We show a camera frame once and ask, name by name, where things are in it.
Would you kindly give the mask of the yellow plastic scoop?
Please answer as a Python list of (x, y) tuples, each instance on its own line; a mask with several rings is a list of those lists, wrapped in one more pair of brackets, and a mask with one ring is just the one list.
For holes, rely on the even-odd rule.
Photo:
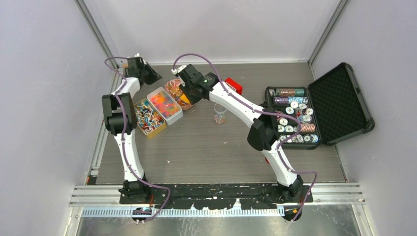
[(185, 94), (182, 94), (179, 99), (184, 103), (184, 104), (190, 104), (190, 101), (188, 100), (187, 96)]

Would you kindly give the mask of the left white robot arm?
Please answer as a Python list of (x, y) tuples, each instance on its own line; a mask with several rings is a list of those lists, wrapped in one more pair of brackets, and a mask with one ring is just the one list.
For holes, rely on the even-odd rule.
[(139, 54), (124, 58), (127, 66), (120, 72), (121, 84), (101, 98), (106, 129), (113, 135), (119, 147), (124, 182), (119, 190), (122, 197), (144, 204), (151, 197), (151, 186), (140, 163), (135, 141), (137, 115), (133, 97), (144, 84), (151, 85), (162, 77)]

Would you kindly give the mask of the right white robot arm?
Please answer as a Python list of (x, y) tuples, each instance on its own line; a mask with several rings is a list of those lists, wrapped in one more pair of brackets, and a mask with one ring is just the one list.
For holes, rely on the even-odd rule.
[(249, 128), (249, 145), (264, 155), (276, 175), (279, 195), (288, 202), (300, 197), (303, 180), (295, 173), (283, 148), (279, 147), (278, 118), (273, 108), (250, 102), (216, 74), (203, 75), (191, 64), (171, 72), (180, 79), (180, 89), (191, 104), (206, 99), (223, 106), (242, 120)]

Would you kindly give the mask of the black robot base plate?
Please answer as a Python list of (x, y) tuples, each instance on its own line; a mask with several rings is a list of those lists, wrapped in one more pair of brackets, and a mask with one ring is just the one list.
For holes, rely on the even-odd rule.
[(303, 200), (313, 201), (304, 185), (300, 193), (291, 196), (288, 191), (273, 183), (223, 183), (223, 184), (162, 184), (160, 188), (146, 186), (143, 190), (119, 189), (121, 204), (145, 204), (163, 209), (208, 208), (209, 210), (273, 209), (280, 204), (299, 206)]

